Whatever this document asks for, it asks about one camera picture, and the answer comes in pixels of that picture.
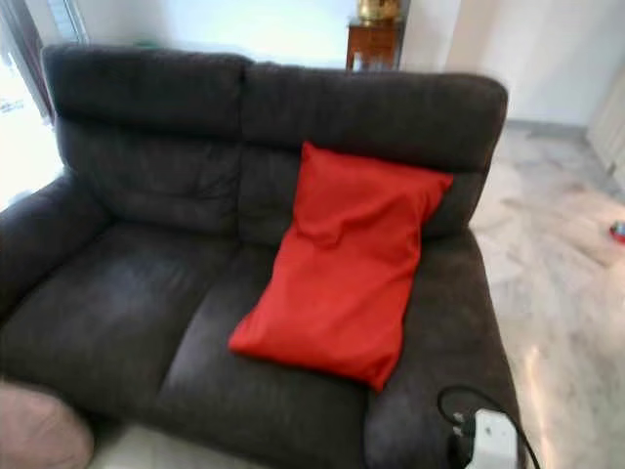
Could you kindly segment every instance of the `wooden side table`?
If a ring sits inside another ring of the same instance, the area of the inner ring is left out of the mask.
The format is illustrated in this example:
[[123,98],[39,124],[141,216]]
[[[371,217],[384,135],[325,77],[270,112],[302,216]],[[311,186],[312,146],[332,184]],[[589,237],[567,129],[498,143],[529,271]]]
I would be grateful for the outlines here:
[[364,69],[368,69],[376,62],[382,63],[389,69],[396,68],[396,57],[401,45],[402,33],[403,22],[401,21],[350,21],[346,69],[354,69],[356,54],[360,55]]

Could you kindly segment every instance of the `sofa armrest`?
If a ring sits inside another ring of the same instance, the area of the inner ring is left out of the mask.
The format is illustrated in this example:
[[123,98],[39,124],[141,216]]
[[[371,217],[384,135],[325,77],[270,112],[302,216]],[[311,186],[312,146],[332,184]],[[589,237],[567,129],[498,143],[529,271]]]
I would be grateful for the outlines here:
[[109,222],[108,212],[69,174],[0,213],[0,324],[37,281]]
[[[401,357],[382,393],[371,395],[365,417],[367,467],[448,467],[452,429],[438,415],[437,395],[452,384],[483,390],[519,418],[483,262],[469,231],[424,245]],[[487,407],[466,396],[448,404],[451,411]]]

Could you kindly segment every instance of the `marble floor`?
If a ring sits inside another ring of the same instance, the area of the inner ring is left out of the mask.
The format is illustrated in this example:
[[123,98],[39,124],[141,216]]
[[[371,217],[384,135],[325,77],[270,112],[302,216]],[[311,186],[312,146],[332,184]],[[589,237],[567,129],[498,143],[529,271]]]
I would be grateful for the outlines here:
[[[625,193],[580,137],[507,128],[472,226],[521,404],[544,469],[625,460]],[[92,469],[251,469],[139,426]]]

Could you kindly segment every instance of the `back cushion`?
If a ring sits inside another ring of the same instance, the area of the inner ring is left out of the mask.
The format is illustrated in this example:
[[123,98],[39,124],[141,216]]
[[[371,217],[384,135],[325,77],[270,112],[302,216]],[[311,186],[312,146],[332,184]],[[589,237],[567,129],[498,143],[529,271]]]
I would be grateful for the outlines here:
[[57,118],[65,164],[117,217],[236,234],[238,144]]
[[65,165],[118,217],[236,233],[238,56],[54,46],[43,54]]
[[[462,230],[478,202],[506,103],[501,85],[473,75],[252,64],[245,71],[242,132],[250,147],[265,150],[242,154],[242,233],[279,243],[290,220],[305,140],[320,148],[453,173],[454,184],[424,237]],[[267,165],[271,170],[260,169]],[[256,229],[263,234],[254,234]]]

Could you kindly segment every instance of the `electrical cord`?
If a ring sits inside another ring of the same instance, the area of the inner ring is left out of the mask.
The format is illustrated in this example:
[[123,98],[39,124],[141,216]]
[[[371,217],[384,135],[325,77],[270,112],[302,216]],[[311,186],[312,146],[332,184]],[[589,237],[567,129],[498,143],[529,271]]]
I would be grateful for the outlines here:
[[442,388],[440,391],[438,391],[438,396],[437,396],[438,413],[440,413],[440,416],[442,418],[444,418],[447,422],[449,422],[453,426],[462,425],[464,423],[462,418],[458,418],[455,415],[449,415],[444,409],[443,402],[445,398],[447,398],[448,396],[452,394],[469,394],[469,395],[477,396],[478,398],[482,399],[483,401],[485,401],[486,403],[494,407],[494,410],[497,410],[498,412],[505,414],[510,420],[510,423],[512,423],[512,425],[515,427],[515,430],[517,431],[517,435],[521,437],[523,444],[527,448],[527,452],[529,452],[529,457],[531,458],[531,462],[534,465],[534,468],[541,469],[540,464],[538,463],[538,458],[536,457],[536,453],[534,452],[534,449],[531,447],[531,444],[529,443],[529,440],[527,439],[527,435],[523,431],[522,427],[515,421],[515,419],[510,415],[510,413],[508,413],[507,410],[505,410],[497,401],[492,399],[483,391],[477,388],[474,388],[472,386],[465,385],[465,384],[454,384],[452,386],[446,386]]

